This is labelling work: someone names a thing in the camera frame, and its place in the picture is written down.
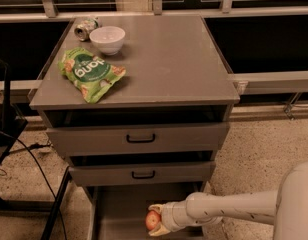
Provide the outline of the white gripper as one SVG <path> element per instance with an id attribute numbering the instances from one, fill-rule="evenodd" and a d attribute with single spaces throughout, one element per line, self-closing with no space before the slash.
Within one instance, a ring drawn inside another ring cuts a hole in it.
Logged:
<path id="1" fill-rule="evenodd" d="M 177 232 L 189 227 L 194 219 L 187 213 L 187 202 L 168 202 L 166 204 L 152 204 L 149 211 L 155 211 L 161 215 L 162 223 L 159 222 L 154 229 L 149 231 L 150 236 L 162 236 L 170 232 Z"/>

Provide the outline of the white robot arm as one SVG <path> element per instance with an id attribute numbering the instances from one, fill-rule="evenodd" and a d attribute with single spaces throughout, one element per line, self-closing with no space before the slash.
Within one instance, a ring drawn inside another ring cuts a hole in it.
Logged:
<path id="1" fill-rule="evenodd" d="M 290 169 L 275 191 L 229 196 L 194 192 L 183 201 L 152 204 L 145 225 L 157 237 L 223 217 L 272 225 L 273 240 L 308 240 L 308 161 Z"/>

